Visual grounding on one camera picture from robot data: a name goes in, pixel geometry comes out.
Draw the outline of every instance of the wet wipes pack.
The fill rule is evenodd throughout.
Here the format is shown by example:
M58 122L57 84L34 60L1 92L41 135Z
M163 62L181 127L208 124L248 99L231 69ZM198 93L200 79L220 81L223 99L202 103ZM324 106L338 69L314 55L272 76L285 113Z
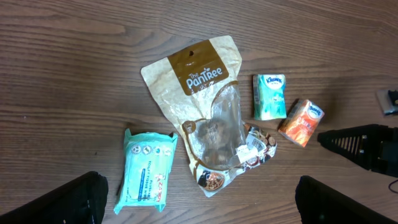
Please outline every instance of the wet wipes pack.
M162 211L166 205L167 181L172 169L177 134L142 133L124 135L126 165L119 199L114 207L118 214L123 206L155 206Z
M285 85L285 75L282 74L253 76L254 119L286 118Z

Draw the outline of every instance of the plastic packaging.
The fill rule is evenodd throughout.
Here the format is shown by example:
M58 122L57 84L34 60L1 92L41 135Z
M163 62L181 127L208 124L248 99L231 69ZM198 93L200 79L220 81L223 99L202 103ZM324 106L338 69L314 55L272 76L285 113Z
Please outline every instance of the plastic packaging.
M309 100L300 100L279 128L279 132L292 142L305 147L317 128L324 112Z
M167 182L172 169L178 136L158 133L124 135L126 165L119 199L114 207L118 214L123 206L155 206L162 211L166 205Z
M248 147L257 149L257 155L244 163L246 168L252 169L274 157L278 144L274 137L265 133L260 127L247 123L244 124L244 127L247 131L246 143Z
M183 137L191 172L207 197L227 186L241 173L235 167L257 154L246 145L241 120L241 62L232 38L223 36L141 70L156 103Z
M285 75L253 76L254 119L286 118L285 86Z

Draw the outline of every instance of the wooden table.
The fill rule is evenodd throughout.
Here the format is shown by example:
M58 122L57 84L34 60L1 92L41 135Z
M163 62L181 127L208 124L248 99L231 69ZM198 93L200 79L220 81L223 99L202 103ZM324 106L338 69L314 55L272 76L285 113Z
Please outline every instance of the wooden table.
M0 213L96 170L109 182L103 223L298 223L294 190L310 175L398 221L395 178L253 121L252 75L284 73L285 101L326 115L317 132L383 118L375 91L398 86L396 0L0 0ZM178 142L167 206L113 213L123 132L174 131L139 73L190 44L231 35L243 57L243 119L279 142L267 164L206 198Z

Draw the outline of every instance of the resealable snack pouch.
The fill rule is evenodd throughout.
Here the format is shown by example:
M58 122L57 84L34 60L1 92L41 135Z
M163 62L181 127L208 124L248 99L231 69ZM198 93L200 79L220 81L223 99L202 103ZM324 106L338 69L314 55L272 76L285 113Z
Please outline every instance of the resealable snack pouch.
M232 38L223 36L141 70L156 103L183 137L191 172L208 197L231 182L234 167L257 154L246 145L241 120L237 81L241 63Z
M124 178L114 212L123 206L154 206L162 211L166 206L167 182L172 170L178 135L124 133L126 165Z

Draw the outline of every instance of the barcode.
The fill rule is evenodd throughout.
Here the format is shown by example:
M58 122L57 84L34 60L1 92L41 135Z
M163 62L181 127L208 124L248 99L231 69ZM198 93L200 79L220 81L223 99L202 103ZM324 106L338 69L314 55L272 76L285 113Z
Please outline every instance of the barcode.
M298 100L298 102L294 105L293 109L290 111L290 113L287 115L286 121L292 119L294 115L296 114L297 109L301 106L303 103L303 100Z
M261 151L264 149L264 145L261 144L260 140L253 139L253 142L251 143L254 147L257 148L258 151Z
M253 77L253 93L254 93L254 103L259 104L260 103L260 97L259 97L259 81L257 75Z

